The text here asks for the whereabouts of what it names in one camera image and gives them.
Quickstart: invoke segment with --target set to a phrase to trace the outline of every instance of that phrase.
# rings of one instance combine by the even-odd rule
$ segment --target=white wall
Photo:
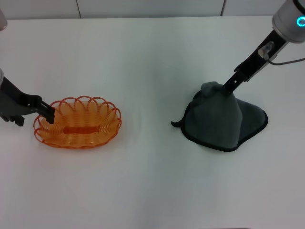
[[[285,0],[227,0],[224,16],[273,15]],[[224,0],[78,0],[83,18],[220,16]],[[79,18],[76,0],[0,0],[8,19]]]
[[[7,19],[79,18],[76,0],[0,0]]]
[[[83,18],[220,16],[224,0],[78,0]]]
[[[285,0],[227,0],[224,16],[273,15]]]

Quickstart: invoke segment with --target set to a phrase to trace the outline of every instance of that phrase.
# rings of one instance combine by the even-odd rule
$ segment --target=blue led ring
[[[300,17],[298,18],[298,20],[296,21],[297,25],[300,27],[304,27],[305,26],[305,17]]]

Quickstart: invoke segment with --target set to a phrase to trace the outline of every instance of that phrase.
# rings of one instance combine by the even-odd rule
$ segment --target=cable
[[[224,14],[224,8],[225,8],[226,3],[227,3],[227,0],[224,0],[223,7],[222,7],[222,9],[221,9],[220,16],[223,16],[223,14]]]
[[[77,9],[78,9],[78,14],[80,15],[80,18],[81,18],[81,11],[80,11],[80,7],[78,5],[78,1],[76,0],[76,5],[77,5]]]
[[[305,61],[305,58],[299,59],[299,60],[295,60],[295,61],[287,61],[287,62],[283,62],[283,63],[273,63],[270,60],[266,60],[269,64],[275,65],[275,66],[280,66],[280,65],[285,65],[285,64],[290,64],[290,63],[298,63],[301,61]]]

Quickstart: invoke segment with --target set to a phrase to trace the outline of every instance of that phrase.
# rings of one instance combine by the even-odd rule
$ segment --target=orange wire basket
[[[120,110],[99,97],[69,97],[51,106],[55,108],[54,124],[41,115],[34,121],[36,139],[48,146],[69,149],[102,146],[118,134],[122,124]]]

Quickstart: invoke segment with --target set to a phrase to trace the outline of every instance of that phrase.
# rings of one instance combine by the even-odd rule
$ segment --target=dark gray towel
[[[234,151],[268,124],[259,107],[227,95],[217,82],[204,83],[181,121],[174,123],[191,141],[220,151]]]

